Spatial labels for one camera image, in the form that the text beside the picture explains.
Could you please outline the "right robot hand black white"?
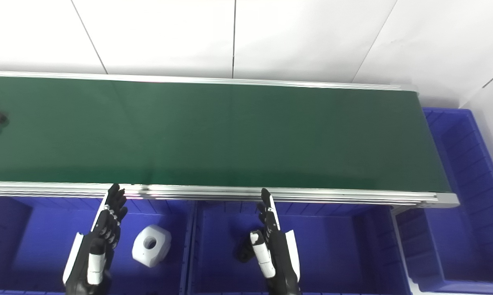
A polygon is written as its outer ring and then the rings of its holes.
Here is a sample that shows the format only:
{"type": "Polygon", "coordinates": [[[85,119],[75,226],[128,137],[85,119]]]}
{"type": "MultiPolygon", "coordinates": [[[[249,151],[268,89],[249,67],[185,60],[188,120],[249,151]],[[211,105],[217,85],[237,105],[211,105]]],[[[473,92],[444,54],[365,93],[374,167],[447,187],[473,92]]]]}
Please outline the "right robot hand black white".
{"type": "Polygon", "coordinates": [[[293,230],[284,233],[271,193],[261,189],[259,219],[265,226],[250,232],[250,244],[270,295],[301,295],[300,263],[293,230]]]}

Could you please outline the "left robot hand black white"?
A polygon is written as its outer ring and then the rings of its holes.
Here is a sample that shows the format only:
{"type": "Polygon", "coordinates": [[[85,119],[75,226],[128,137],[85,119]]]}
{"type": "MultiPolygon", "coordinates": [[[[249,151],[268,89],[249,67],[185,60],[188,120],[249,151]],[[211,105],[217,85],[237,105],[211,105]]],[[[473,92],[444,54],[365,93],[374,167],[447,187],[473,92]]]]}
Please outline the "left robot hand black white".
{"type": "Polygon", "coordinates": [[[113,184],[101,202],[91,230],[74,237],[63,285],[67,295],[107,295],[112,285],[110,267],[127,214],[125,190],[113,184]]]}

